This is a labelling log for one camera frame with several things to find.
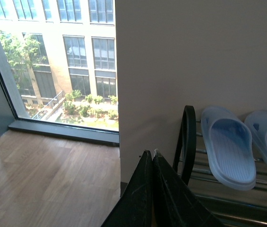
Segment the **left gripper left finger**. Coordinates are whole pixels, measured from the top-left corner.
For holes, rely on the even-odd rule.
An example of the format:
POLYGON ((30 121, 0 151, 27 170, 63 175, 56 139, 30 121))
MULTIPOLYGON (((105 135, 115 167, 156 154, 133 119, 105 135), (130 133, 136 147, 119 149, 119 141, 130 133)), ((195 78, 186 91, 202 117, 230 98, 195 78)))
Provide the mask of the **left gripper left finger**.
POLYGON ((103 227, 150 227, 152 220, 152 157, 145 150, 120 200, 103 227))

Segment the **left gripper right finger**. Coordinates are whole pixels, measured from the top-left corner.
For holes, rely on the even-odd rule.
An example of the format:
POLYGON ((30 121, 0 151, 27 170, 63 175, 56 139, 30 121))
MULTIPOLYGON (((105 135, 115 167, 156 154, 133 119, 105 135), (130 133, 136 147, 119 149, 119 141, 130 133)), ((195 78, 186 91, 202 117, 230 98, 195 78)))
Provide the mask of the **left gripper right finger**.
POLYGON ((159 227, 223 227, 177 175, 159 152, 154 152, 153 205, 159 227))

